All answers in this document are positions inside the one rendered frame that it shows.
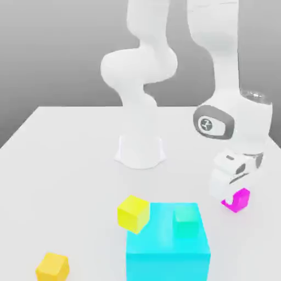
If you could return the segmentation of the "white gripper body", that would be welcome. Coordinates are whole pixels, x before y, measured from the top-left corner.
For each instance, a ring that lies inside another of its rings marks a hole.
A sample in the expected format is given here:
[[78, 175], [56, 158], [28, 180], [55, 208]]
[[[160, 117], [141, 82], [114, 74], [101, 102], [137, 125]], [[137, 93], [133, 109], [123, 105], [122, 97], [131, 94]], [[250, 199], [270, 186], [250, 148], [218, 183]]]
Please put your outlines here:
[[210, 174], [209, 193], [219, 201], [225, 200], [244, 188], [249, 174], [249, 170], [242, 167], [215, 167]]

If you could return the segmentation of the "small magenta cube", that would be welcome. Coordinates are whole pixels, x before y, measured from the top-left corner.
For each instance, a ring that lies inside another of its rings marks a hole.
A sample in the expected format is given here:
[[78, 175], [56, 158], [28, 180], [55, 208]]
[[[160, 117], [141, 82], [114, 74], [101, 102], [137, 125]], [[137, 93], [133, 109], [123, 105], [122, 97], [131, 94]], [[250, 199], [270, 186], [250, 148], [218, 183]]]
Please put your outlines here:
[[226, 208], [230, 209], [232, 212], [237, 213], [247, 207], [249, 197], [250, 191], [246, 188], [243, 188], [233, 195], [232, 204], [226, 203], [225, 200], [221, 201], [221, 204], [224, 205]]

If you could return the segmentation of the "small teal cube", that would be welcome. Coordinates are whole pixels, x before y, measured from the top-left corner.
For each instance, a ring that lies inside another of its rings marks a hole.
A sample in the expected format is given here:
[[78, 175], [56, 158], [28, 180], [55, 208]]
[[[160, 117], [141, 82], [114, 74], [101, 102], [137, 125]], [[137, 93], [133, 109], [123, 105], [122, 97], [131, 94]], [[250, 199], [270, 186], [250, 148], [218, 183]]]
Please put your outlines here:
[[199, 213], [196, 205], [180, 205], [174, 209], [173, 232], [177, 238], [193, 238], [198, 235]]

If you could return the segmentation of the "small yellow cube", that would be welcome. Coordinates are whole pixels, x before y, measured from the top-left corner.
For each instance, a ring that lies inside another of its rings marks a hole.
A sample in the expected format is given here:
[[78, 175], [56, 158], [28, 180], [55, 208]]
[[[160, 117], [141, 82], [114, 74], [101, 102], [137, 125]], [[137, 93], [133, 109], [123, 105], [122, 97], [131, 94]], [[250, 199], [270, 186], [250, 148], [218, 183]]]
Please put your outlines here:
[[139, 234], [150, 220], [150, 202], [130, 195], [117, 208], [120, 227]]

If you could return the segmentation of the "small orange cube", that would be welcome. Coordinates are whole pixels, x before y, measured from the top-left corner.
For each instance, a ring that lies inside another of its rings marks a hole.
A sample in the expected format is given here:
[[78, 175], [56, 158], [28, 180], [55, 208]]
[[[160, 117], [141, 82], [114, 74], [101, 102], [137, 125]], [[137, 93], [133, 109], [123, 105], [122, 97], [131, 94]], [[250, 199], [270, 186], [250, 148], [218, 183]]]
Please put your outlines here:
[[48, 252], [36, 268], [37, 281], [66, 281], [70, 272], [66, 256]]

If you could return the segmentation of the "large cyan box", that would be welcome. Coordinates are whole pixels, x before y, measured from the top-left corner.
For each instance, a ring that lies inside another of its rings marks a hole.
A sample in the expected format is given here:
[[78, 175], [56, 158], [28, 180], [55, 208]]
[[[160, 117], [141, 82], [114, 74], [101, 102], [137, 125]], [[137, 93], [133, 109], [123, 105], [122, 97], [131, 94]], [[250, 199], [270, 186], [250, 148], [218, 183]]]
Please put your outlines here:
[[[177, 238], [173, 211], [194, 204], [199, 232], [193, 238]], [[211, 252], [196, 203], [151, 203], [150, 220], [139, 234], [127, 233], [126, 281], [207, 281]]]

